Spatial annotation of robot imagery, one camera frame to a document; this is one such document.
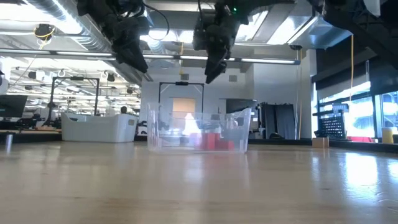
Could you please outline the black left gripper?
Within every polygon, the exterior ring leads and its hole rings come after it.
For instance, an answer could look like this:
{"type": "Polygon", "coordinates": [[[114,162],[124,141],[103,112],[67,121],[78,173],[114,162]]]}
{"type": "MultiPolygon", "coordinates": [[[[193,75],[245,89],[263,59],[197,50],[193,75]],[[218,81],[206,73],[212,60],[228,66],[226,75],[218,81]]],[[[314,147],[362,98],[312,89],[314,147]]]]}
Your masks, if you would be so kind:
{"type": "Polygon", "coordinates": [[[106,15],[102,20],[102,33],[117,46],[112,46],[116,60],[136,70],[146,73],[148,65],[139,47],[140,36],[149,33],[150,25],[146,17],[119,17],[106,15]]]}

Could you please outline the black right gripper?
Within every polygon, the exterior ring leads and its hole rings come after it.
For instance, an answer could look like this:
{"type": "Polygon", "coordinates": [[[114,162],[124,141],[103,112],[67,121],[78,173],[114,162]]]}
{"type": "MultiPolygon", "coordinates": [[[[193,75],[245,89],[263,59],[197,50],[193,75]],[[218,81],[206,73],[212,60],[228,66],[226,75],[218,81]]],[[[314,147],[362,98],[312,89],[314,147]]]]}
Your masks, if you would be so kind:
{"type": "Polygon", "coordinates": [[[231,57],[238,30],[239,21],[232,15],[221,16],[216,12],[199,14],[193,32],[193,49],[213,52],[206,61],[206,84],[226,71],[226,60],[231,57]]]}

